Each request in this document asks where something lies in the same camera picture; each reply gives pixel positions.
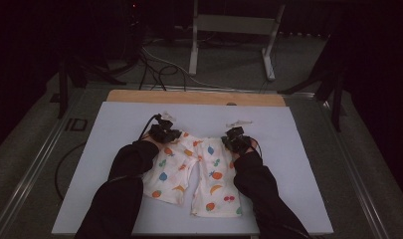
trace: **metal frame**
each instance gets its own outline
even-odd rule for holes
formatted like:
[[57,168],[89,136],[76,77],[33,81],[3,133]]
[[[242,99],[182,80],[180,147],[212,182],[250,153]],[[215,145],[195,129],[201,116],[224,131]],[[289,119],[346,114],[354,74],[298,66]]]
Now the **metal frame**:
[[262,50],[262,54],[267,79],[269,81],[274,81],[276,76],[270,59],[270,53],[272,52],[284,11],[285,5],[281,5],[275,19],[205,15],[198,14],[198,0],[194,0],[192,49],[191,58],[189,60],[189,74],[195,76],[197,73],[198,31],[247,33],[270,36],[269,44]]
[[[209,89],[190,89],[191,91],[207,91]],[[211,92],[221,92],[220,90],[211,89]],[[67,123],[68,115],[70,114],[72,108],[77,104],[77,102],[82,97],[83,92],[79,93],[75,92],[70,99],[71,108],[66,111],[66,116],[63,119],[59,119],[56,125],[53,127],[49,136],[47,137],[45,143],[42,145],[40,152],[35,157],[33,163],[28,168],[24,177],[18,183],[16,189],[14,190],[11,198],[6,204],[5,209],[0,215],[0,238],[5,238],[6,234],[13,221],[15,220],[19,210],[24,204],[25,200],[28,197],[28,194],[32,190],[34,183],[36,182],[38,176],[40,175],[41,170],[43,169],[47,159],[51,155],[53,148],[56,146],[56,143],[62,133],[62,128],[65,127]],[[313,94],[293,94],[291,96],[283,96],[286,99],[304,99],[304,100],[313,100]],[[344,159],[344,166],[346,167],[346,172],[350,178],[352,183],[352,187],[356,192],[357,198],[362,206],[363,212],[368,220],[370,228],[375,236],[378,239],[386,239],[390,238],[388,232],[382,222],[382,219],[379,216],[378,210],[373,202],[371,195],[369,194],[364,182],[361,178],[360,172],[358,171],[353,157],[350,155],[346,144],[344,142],[343,137],[334,130],[331,126],[331,119],[329,116],[329,105],[328,103],[324,103],[320,105],[320,109],[323,117],[325,118],[326,124],[328,126],[328,130],[332,132],[334,138],[336,139],[338,148],[341,150]],[[257,239],[258,236],[251,236],[253,239]]]

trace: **black cable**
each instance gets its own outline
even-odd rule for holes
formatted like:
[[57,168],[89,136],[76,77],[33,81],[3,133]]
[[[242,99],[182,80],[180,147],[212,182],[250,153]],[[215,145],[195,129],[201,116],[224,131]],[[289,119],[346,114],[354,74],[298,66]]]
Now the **black cable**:
[[268,81],[268,80],[265,80],[264,82],[263,82],[263,84],[261,85],[261,87],[260,87],[260,90],[258,91],[258,93],[260,94],[261,93],[261,90],[264,88],[264,89],[267,89],[267,86],[269,85],[269,82],[270,81]]
[[56,167],[56,171],[55,171],[55,187],[56,187],[56,192],[58,193],[59,198],[61,199],[61,201],[64,200],[64,196],[61,193],[61,190],[59,189],[59,184],[58,184],[58,174],[59,174],[59,168],[61,167],[62,163],[65,161],[65,159],[76,149],[78,149],[79,147],[86,145],[86,141],[82,142],[80,144],[78,144],[77,146],[73,147],[71,150],[69,150],[67,153],[65,153],[64,156],[62,156],[61,160],[58,163],[58,166]]
[[260,158],[262,158],[263,157],[263,152],[261,151],[260,144],[254,138],[250,137],[250,139],[252,139],[257,144],[258,150],[260,151]]
[[147,136],[143,137],[141,140],[143,140],[143,139],[145,139],[145,138],[148,138],[148,137],[149,137],[149,135],[147,135]]
[[[153,78],[154,81],[156,82],[156,84],[154,85],[154,87],[158,84],[158,85],[160,85],[160,86],[162,87],[162,89],[163,89],[164,91],[166,91],[166,88],[165,88],[165,86],[164,86],[162,77],[164,77],[164,76],[172,76],[172,75],[175,75],[175,74],[177,74],[178,72],[180,72],[180,73],[182,74],[182,76],[183,76],[183,90],[186,92],[186,77],[185,77],[185,73],[184,73],[184,71],[183,71],[182,69],[180,69],[179,67],[177,67],[177,66],[175,66],[175,65],[173,65],[173,64],[170,64],[170,63],[167,63],[167,62],[164,62],[164,61],[159,61],[159,60],[156,60],[156,59],[147,58],[143,52],[140,53],[140,60],[141,60],[141,62],[145,65],[144,75],[143,75],[143,77],[142,77],[142,79],[141,79],[141,82],[140,82],[140,84],[139,84],[139,89],[140,89],[140,90],[141,90],[141,88],[142,88],[143,81],[144,81],[144,79],[145,79],[145,76],[146,76],[146,72],[147,72],[147,71],[148,71],[149,73],[151,73],[152,78]],[[157,71],[156,69],[154,69],[154,68],[149,64],[149,62],[156,62],[156,63],[161,63],[161,64],[167,64],[167,66],[162,67],[159,71]],[[167,69],[174,69],[174,71],[172,71],[172,72],[170,72],[170,73],[164,73],[164,71],[166,71]]]
[[138,140],[142,140],[142,137],[144,136],[144,133],[145,133],[145,131],[147,130],[149,124],[152,122],[152,120],[154,120],[154,118],[155,118],[156,116],[157,116],[157,115],[152,116],[152,117],[149,119],[149,121],[148,121],[147,124],[145,125],[144,129],[142,130],[142,133],[141,133],[141,135],[139,136]]
[[155,87],[157,87],[157,83],[152,85],[152,87],[149,90],[152,91],[152,90],[154,90]]
[[[145,64],[146,70],[148,70],[148,71],[151,73],[152,78],[154,79],[154,81],[155,81],[157,84],[159,84],[159,85],[161,86],[161,88],[163,89],[163,91],[167,91],[166,88],[165,88],[165,86],[164,86],[164,84],[163,84],[163,82],[161,81],[161,79],[158,79],[158,78],[155,76],[155,74],[158,75],[159,72],[156,71],[151,65],[148,64],[149,59],[146,58],[146,56],[145,56],[142,52],[140,53],[140,58],[139,58],[139,59],[141,60],[142,63]],[[142,88],[142,82],[143,82],[143,80],[145,79],[146,70],[144,71],[144,76],[143,76],[143,78],[142,78],[142,80],[141,80],[141,83],[140,83],[140,85],[139,85],[139,89]]]

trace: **white board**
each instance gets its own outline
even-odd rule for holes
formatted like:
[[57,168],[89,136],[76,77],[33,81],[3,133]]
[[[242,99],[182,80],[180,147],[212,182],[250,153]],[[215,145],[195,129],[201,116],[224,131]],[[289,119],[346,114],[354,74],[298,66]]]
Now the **white board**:
[[[141,134],[147,121],[167,111],[177,121],[173,128],[198,137],[220,137],[226,123],[252,120],[245,135],[255,138],[264,164],[275,176],[282,200],[311,234],[332,233],[321,195],[289,108],[194,106],[177,104],[103,103],[77,166],[52,233],[78,231],[98,188],[106,181],[118,150]],[[143,197],[133,233],[137,235],[247,235],[259,230],[251,201],[241,194],[243,215],[202,218],[190,215],[198,168],[194,167],[183,205]]]

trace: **table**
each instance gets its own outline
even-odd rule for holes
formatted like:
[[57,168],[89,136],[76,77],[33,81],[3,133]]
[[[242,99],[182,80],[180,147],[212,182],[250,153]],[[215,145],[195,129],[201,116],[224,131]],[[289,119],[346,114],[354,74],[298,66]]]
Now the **table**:
[[279,25],[282,20],[284,10],[285,5],[280,5],[275,19],[206,15],[198,14],[198,0],[195,0],[189,74],[195,76],[197,71],[198,31],[247,33],[270,35],[270,42],[268,46],[262,50],[262,53],[267,79],[269,81],[274,81],[276,77],[273,70],[272,61],[270,59],[270,53],[272,52],[273,44],[278,34]]
[[[191,105],[179,104],[182,102],[191,103]],[[227,103],[238,106],[225,106]],[[194,105],[197,105],[197,111],[194,111]],[[332,232],[295,122],[289,108],[285,107],[282,97],[228,93],[112,91],[107,97],[107,102],[101,106],[89,142],[53,228],[54,234],[74,234],[78,230],[94,193],[108,175],[111,161],[117,150],[129,141],[130,135],[139,134],[140,128],[132,122],[139,123],[138,118],[147,120],[153,112],[157,113],[162,109],[175,114],[177,128],[185,129],[190,126],[193,131],[205,133],[200,136],[219,136],[214,133],[220,133],[220,129],[224,132],[224,124],[223,126],[221,124],[229,119],[223,119],[223,116],[232,118],[258,116],[254,122],[258,125],[269,124],[267,130],[274,134],[263,133],[264,129],[258,126],[251,127],[249,132],[255,135],[263,145],[265,164],[272,169],[278,181],[282,199],[299,216],[309,233]],[[197,121],[198,116],[203,115],[202,113],[208,113],[214,117],[204,117]],[[251,210],[252,205],[243,196],[241,196],[243,216],[239,218],[212,219],[190,216],[190,208],[187,206],[191,202],[190,192],[197,184],[196,172],[197,169],[194,168],[183,207],[144,197],[133,233],[137,235],[258,234],[255,217]]]

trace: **gray floor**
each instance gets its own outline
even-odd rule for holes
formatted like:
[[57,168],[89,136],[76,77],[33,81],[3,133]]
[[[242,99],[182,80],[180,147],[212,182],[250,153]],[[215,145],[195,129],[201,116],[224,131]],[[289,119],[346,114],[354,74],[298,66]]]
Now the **gray floor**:
[[[155,57],[187,70],[190,43],[189,40],[178,40],[173,44],[158,40],[145,49]],[[277,80],[269,83],[260,53],[266,43],[264,38],[237,47],[211,48],[200,43],[203,48],[199,52],[194,80],[203,85],[187,77],[187,87],[211,89],[214,85],[227,88],[222,91],[272,94],[305,80],[325,44],[321,39],[310,37],[280,38],[272,56]],[[152,66],[159,70],[165,65],[152,63]],[[138,64],[118,78],[127,82],[124,88],[136,89],[143,70]],[[150,75],[146,78],[144,87],[150,89],[154,81]],[[182,90],[180,73],[162,80],[168,90]],[[310,97],[309,93],[316,87],[310,86],[302,90],[303,94],[285,97],[285,100],[293,112],[334,228],[334,233],[325,238],[403,238],[403,196],[349,94],[343,93],[342,132],[337,133],[328,122],[328,108]],[[6,229],[1,231],[0,238],[72,238],[51,235],[60,209],[54,186],[56,166],[62,155],[87,139],[101,102],[108,91],[115,88],[94,80],[85,90],[74,91],[70,111],[65,120],[58,120],[59,106],[49,103],[52,94],[58,91],[57,76],[49,81],[47,93],[0,147],[0,216],[11,219],[5,220],[4,227],[0,224],[0,228]],[[84,131],[65,131],[68,119],[88,120],[89,126]],[[52,130],[56,128],[61,133],[52,138]],[[82,150],[82,147],[75,150],[62,164],[59,183],[63,193]],[[2,214],[9,199],[18,198],[16,186],[35,159],[41,161],[41,171],[35,175],[35,180],[27,181],[27,188],[31,190],[25,191],[23,200],[19,200],[16,207],[18,210],[13,210],[11,216]]]

